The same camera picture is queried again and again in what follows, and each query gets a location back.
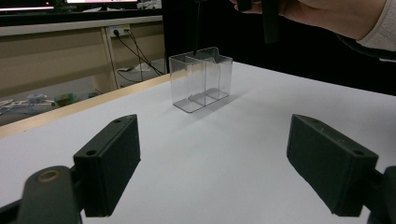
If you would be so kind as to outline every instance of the table surface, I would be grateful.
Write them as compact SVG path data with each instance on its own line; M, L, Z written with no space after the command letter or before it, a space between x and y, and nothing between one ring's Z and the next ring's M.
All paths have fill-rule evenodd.
M360 217L332 215L290 165L291 115L319 119L371 149L383 173L396 163L396 97L234 62L231 95L188 114L172 105L167 80L0 129L0 206L21 197L29 175L71 167L111 120L136 114L142 161L112 216L82 212L83 223L366 223L366 208Z

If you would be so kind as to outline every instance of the clear plastic container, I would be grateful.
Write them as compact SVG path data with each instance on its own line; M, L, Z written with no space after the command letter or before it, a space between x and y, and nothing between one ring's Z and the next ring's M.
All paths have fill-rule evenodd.
M191 113L230 95L233 59L217 48L169 57L173 105Z

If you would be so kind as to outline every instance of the power outlet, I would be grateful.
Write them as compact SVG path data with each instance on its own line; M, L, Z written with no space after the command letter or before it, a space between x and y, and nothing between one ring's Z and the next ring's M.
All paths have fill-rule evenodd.
M128 31L130 30L129 24L124 24L124 25L115 25L115 26L109 26L108 30L110 32L111 37L116 37L114 34L114 31L118 31L120 36L122 35L128 35Z

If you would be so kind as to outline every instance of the computer screen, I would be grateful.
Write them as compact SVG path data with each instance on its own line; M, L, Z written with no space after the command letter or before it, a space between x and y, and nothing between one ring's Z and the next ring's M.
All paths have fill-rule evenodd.
M137 2L138 0L67 0L68 4L93 4L93 3L125 3Z
M80 11L108 11L111 9L135 8L139 0L65 0L69 6Z
M1 14L47 10L53 10L53 5L50 0L0 0Z

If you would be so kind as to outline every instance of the wire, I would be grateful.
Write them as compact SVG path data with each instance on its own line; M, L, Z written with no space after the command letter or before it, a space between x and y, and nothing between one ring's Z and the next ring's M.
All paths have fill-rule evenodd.
M125 80L127 80L127 81L136 82L136 83L142 82L142 81L143 81L143 76L142 76L142 80L139 81L139 80L131 80L131 79L126 78L125 76L123 76L123 75L120 73L120 70L117 70L117 73L119 73L119 75L120 75L123 79L125 79Z
M197 54L200 23L201 23L201 2L198 2L197 23L195 25L195 36L194 36L194 52L193 52L194 56Z
M106 35L106 41L107 41L107 44L106 44L106 45L107 45L107 50L108 50L108 52L111 52L111 50L110 50L110 45L111 45L111 43L108 42L108 34L107 34L107 32L105 32L105 35ZM118 31L118 30L115 30L115 31L114 31L114 35L120 36L119 31ZM112 58L111 53L108 54L108 56L110 57L110 61L111 61L110 65L111 65L111 68L112 68L112 70L114 71L114 69L115 69L114 65L115 65L115 64L114 64L113 62L115 62L115 60ZM116 78L115 78L115 82L116 82L116 86L119 86L119 83L118 83L118 81L117 81Z
M134 35L132 34L132 32L131 32L130 30L126 30L126 31L130 34L130 37L131 37L132 40L134 41L134 43L135 43L135 45L136 45L137 53L134 52L134 50L132 50L128 45L126 45L126 44L121 40L119 34L115 33L116 37L117 37L118 40L121 42L121 44L123 44L128 50L130 50L130 51L139 59L139 62L141 62L140 60L142 60L142 61L145 62L148 66L150 66L152 69L154 69L154 71L157 73L157 76L160 77L160 76L164 75L164 73L163 73L162 71L160 71L160 70L158 70L156 67L154 67L154 66L149 62L149 60L146 58L146 56L144 55L144 53L143 53L143 51L141 50L141 48L138 47L137 42L136 42L136 39L134 38Z
M98 89L95 89L95 91L99 92L99 94L103 94L101 91L99 91Z

